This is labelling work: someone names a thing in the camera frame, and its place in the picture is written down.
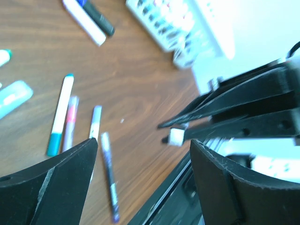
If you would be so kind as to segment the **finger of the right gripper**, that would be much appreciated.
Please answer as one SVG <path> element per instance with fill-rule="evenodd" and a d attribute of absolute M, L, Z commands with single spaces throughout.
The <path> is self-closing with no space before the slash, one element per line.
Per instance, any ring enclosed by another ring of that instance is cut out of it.
<path fill-rule="evenodd" d="M 222 81 L 216 90 L 198 96 L 157 127 L 168 128 L 208 116 L 218 120 L 250 118 L 293 108 L 295 68 L 290 65 L 259 67 Z"/>
<path fill-rule="evenodd" d="M 184 141 L 212 138 L 281 138 L 300 134 L 300 110 L 291 109 L 250 118 L 235 118 L 207 126 L 195 126 L 184 133 Z"/>

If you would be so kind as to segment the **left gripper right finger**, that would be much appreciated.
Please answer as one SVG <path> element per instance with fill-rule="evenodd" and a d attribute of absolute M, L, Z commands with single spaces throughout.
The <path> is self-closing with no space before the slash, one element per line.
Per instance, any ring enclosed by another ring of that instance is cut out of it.
<path fill-rule="evenodd" d="M 207 225 L 298 225 L 300 185 L 255 172 L 195 140 L 190 157 Z"/>

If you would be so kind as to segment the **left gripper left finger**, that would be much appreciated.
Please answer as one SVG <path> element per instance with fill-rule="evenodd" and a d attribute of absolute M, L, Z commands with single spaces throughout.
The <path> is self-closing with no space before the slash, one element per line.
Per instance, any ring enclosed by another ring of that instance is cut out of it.
<path fill-rule="evenodd" d="M 95 138 L 0 179 L 2 225 L 80 223 L 98 143 Z"/>

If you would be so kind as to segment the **black capped white marker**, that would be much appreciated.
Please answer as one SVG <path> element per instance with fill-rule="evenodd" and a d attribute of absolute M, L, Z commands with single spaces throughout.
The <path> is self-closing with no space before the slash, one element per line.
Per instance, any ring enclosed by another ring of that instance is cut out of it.
<path fill-rule="evenodd" d="M 183 127 L 172 127 L 169 135 L 161 140 L 161 143 L 180 147 L 185 141 L 185 129 Z"/>

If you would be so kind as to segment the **purple black highlighter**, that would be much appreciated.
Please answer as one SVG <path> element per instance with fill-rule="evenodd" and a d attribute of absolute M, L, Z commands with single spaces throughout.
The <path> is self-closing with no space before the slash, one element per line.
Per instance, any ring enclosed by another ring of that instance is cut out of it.
<path fill-rule="evenodd" d="M 115 33 L 114 26 L 110 21 L 91 3 L 89 0 L 77 0 L 79 5 L 91 17 L 91 19 L 104 31 L 108 36 L 113 36 Z"/>

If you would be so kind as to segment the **pink highlighter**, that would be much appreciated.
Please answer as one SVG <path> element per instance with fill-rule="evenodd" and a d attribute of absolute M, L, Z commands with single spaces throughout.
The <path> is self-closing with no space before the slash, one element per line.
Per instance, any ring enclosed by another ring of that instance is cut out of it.
<path fill-rule="evenodd" d="M 106 41 L 104 32 L 96 25 L 76 0 L 63 0 L 62 4 L 97 46 L 101 46 Z"/>

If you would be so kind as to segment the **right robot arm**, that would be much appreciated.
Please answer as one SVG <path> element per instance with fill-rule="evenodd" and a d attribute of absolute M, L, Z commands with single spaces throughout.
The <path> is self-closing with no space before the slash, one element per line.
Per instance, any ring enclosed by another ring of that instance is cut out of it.
<path fill-rule="evenodd" d="M 203 141 L 226 157 L 250 156 L 262 174 L 300 180 L 300 59 L 274 61 L 227 80 L 218 80 L 174 117 L 162 142 L 182 146 Z"/>

